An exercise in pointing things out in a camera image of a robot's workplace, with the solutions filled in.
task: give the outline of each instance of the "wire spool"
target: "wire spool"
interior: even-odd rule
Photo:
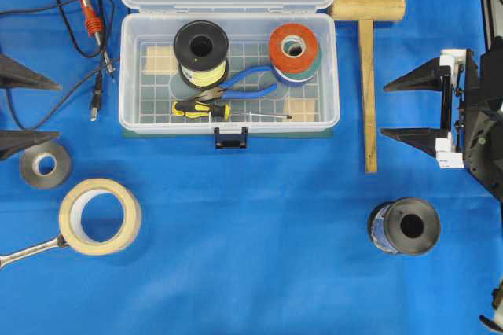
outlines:
[[[215,23],[196,20],[174,37],[174,55],[180,76],[190,87],[203,91],[223,83],[229,74],[229,40]]]
[[[369,217],[368,230],[379,250],[418,256],[435,246],[440,236],[440,220],[428,202],[405,197],[377,207]]]
[[[40,168],[45,158],[53,160],[53,168],[48,172]],[[63,146],[49,141],[27,149],[21,157],[20,169],[26,183],[47,190],[59,186],[67,179],[72,169],[72,159]]]
[[[302,24],[284,24],[270,36],[273,73],[286,86],[300,87],[312,79],[321,66],[322,56],[316,35]]]

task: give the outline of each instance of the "black spool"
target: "black spool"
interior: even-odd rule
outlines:
[[[373,244],[390,254],[425,254],[440,236],[436,210],[418,197],[380,205],[370,215],[368,227]]]
[[[208,90],[223,83],[229,74],[229,40],[227,34],[217,24],[207,20],[195,20],[183,26],[174,37],[174,55],[178,60],[178,70],[184,82],[196,90]],[[211,72],[225,62],[221,77],[216,77],[204,85],[195,84],[184,73],[184,69],[195,72]]]

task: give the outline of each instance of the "spool hole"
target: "spool hole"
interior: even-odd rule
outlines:
[[[287,36],[282,42],[282,49],[289,57],[299,57],[306,50],[306,43],[299,36]]]
[[[424,232],[424,222],[418,215],[406,215],[400,222],[400,229],[408,238],[418,238]]]
[[[111,193],[104,193],[86,204],[81,224],[87,237],[96,242],[105,242],[119,232],[123,220],[119,199]]]
[[[48,175],[54,171],[56,160],[53,156],[44,156],[39,162],[39,171],[41,175]]]
[[[198,57],[206,57],[213,50],[213,44],[207,36],[199,35],[190,42],[190,50]]]
[[[33,171],[38,176],[51,174],[56,168],[56,158],[52,154],[43,153],[33,160]]]

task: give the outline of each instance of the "pliers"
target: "pliers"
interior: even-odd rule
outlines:
[[[190,98],[190,100],[214,101],[217,99],[257,99],[265,97],[266,95],[272,93],[277,89],[276,83],[273,83],[269,87],[266,87],[265,89],[259,91],[235,91],[229,90],[229,88],[251,74],[260,72],[272,72],[272,70],[273,67],[271,65],[255,66],[254,68],[245,69],[242,72],[237,73],[232,78],[226,80],[221,85],[210,90],[203,91],[195,97]]]

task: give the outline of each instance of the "yellow and black screwdriver handle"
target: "yellow and black screwdriver handle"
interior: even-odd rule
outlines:
[[[213,105],[202,101],[188,100],[175,101],[171,108],[173,115],[184,116],[189,119],[200,117],[222,117],[224,120],[230,118],[230,105]]]

